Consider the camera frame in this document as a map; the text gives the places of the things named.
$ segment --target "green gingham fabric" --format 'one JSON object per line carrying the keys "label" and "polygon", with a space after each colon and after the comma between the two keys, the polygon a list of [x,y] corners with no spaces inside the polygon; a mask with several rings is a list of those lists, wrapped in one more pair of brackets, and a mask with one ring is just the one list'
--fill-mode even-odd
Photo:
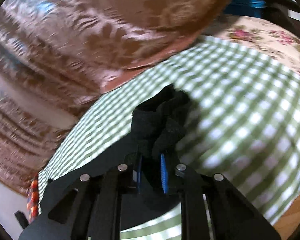
{"label": "green gingham fabric", "polygon": [[[224,174],[272,223],[300,193],[300,77],[253,49],[201,36],[191,48],[103,95],[39,174],[57,179],[130,131],[132,111],[173,83],[193,106],[177,144],[183,163]],[[181,239],[180,205],[121,239]]]}

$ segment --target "blue gripper pad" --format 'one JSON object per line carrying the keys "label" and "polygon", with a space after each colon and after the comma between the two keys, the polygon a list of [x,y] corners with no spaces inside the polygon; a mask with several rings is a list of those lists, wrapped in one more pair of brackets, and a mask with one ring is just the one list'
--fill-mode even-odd
{"label": "blue gripper pad", "polygon": [[166,167],[166,161],[164,159],[164,155],[161,154],[161,162],[160,162],[160,167],[161,167],[161,184],[163,188],[163,193],[166,194],[168,193],[168,171]]}

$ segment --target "black cloth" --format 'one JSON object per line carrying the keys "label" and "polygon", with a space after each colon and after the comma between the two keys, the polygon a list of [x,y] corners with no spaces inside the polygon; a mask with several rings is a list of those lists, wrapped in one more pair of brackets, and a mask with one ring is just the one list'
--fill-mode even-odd
{"label": "black cloth", "polygon": [[60,196],[82,174],[92,177],[104,174],[110,168],[124,162],[127,155],[137,151],[142,154],[141,193],[123,195],[121,205],[121,229],[125,230],[157,218],[179,203],[177,195],[166,196],[159,190],[161,152],[175,154],[175,144],[184,136],[183,128],[189,97],[175,91],[172,85],[165,87],[153,98],[141,103],[133,111],[131,132],[111,145],[98,157],[79,169],[49,183],[41,201],[42,210],[50,210]]}

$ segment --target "checkered cloth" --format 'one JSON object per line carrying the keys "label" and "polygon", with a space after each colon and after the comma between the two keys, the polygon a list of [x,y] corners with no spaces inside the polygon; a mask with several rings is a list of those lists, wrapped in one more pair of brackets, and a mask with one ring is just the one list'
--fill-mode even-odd
{"label": "checkered cloth", "polygon": [[[96,158],[130,131],[133,109],[173,83],[194,102],[181,161],[198,172],[224,174],[274,224],[300,192],[300,77],[253,49],[201,36],[103,95],[39,174],[39,195]],[[128,229],[122,239],[180,239],[181,209]]]}

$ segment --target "floral fabric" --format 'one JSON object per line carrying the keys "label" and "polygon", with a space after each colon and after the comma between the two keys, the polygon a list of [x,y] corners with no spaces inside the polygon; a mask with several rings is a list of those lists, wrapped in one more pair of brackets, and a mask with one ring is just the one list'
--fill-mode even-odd
{"label": "floral fabric", "polygon": [[234,15],[220,15],[204,34],[256,49],[300,75],[300,38],[269,21]]}

